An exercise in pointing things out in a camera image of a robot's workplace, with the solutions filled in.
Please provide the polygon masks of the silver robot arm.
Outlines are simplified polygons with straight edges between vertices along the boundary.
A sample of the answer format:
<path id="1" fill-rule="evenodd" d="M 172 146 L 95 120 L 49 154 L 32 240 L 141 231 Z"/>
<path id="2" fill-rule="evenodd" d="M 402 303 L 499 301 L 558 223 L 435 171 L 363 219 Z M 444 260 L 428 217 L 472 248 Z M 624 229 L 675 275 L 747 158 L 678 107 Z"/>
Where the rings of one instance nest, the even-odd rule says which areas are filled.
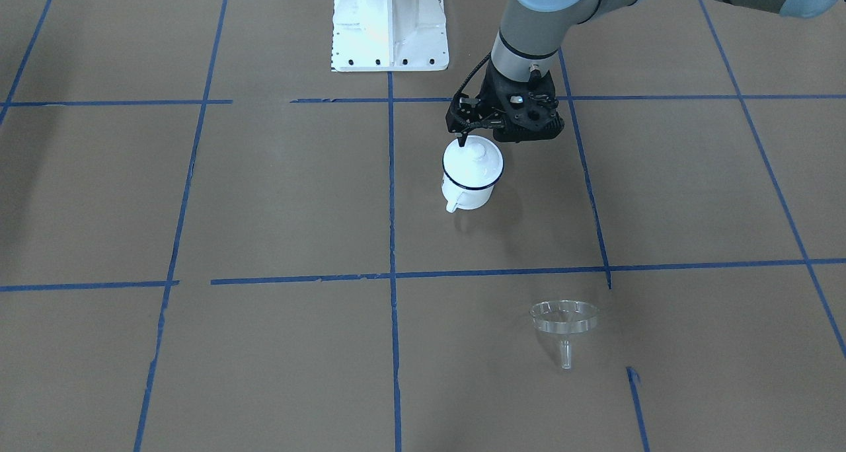
<path id="1" fill-rule="evenodd" d="M 489 54 L 479 63 L 484 79 L 477 96 L 457 89 L 446 126 L 463 147 L 475 130 L 490 130 L 496 141 L 548 141 L 563 130 L 550 67 L 568 31 L 602 15 L 644 0 L 509 0 Z M 839 0 L 713 0 L 812 18 Z"/>

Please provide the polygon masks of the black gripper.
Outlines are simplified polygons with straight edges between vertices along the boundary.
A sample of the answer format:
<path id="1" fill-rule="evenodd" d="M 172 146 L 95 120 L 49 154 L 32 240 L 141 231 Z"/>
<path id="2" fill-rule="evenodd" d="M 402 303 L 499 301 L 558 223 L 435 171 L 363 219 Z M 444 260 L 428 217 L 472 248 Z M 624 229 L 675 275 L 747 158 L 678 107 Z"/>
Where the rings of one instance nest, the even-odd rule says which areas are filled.
<path id="1" fill-rule="evenodd" d="M 452 96 L 447 108 L 447 132 L 456 135 L 457 145 L 465 147 L 469 133 L 474 130 L 499 130 L 504 127 L 504 112 L 493 108 L 481 94 L 468 96 L 463 90 L 483 65 L 476 66 Z"/>

